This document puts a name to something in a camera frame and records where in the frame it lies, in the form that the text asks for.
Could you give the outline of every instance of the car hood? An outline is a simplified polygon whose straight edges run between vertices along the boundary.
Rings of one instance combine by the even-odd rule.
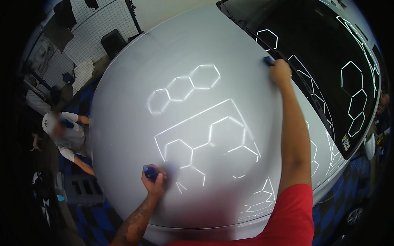
[[[215,5],[172,18],[129,44],[91,107],[93,167],[122,219],[145,199],[143,165],[168,173],[149,223],[241,224],[272,212],[281,174],[282,102],[268,53]],[[316,188],[343,162],[293,83],[311,137]]]

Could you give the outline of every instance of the red shirt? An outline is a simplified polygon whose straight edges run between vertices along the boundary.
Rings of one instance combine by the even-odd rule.
[[[256,237],[227,242],[176,241],[166,246],[248,246],[248,245],[312,245],[312,188],[306,184],[293,185],[278,197],[263,232]]]

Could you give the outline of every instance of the dog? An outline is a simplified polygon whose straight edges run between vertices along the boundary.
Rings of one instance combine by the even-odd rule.
[[[41,140],[42,138],[40,138],[36,133],[32,133],[32,137],[33,137],[34,141],[33,141],[33,148],[30,151],[37,149],[40,152],[42,152],[42,150],[40,150],[40,148],[37,145],[38,141]]]

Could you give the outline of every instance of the inspection sticker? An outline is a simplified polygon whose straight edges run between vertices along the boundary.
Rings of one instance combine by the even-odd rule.
[[[342,144],[343,144],[343,146],[344,146],[344,148],[345,148],[345,151],[347,151],[347,150],[350,148],[350,143],[349,143],[349,140],[348,140],[348,137],[347,137],[346,134],[345,134],[345,136],[342,138]]]

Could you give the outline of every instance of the silver car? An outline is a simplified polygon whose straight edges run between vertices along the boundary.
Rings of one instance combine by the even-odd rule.
[[[311,146],[316,204],[363,144],[380,92],[360,31],[318,0],[237,1],[193,9],[132,41],[91,108],[93,167],[121,218],[145,199],[142,166],[166,169],[145,238],[258,235],[281,176],[282,102],[266,56],[286,59]]]

